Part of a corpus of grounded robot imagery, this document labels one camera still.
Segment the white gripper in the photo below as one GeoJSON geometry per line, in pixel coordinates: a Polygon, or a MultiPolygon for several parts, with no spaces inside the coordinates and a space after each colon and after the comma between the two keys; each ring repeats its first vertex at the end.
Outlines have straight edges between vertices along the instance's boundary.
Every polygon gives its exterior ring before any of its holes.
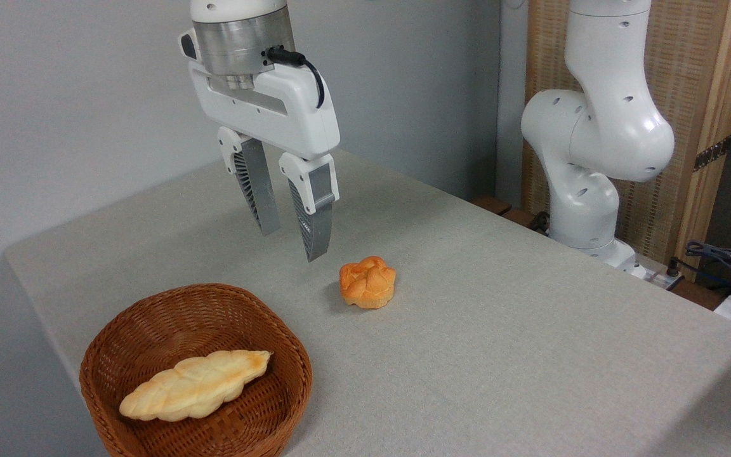
{"type": "Polygon", "coordinates": [[[223,125],[221,156],[261,233],[280,229],[266,142],[287,151],[279,167],[288,179],[308,262],[324,255],[333,232],[333,204],[340,198],[334,159],[327,154],[340,141],[331,96],[319,106],[313,72],[287,65],[256,75],[252,89],[232,89],[194,61],[188,69],[204,112],[223,125]]]}

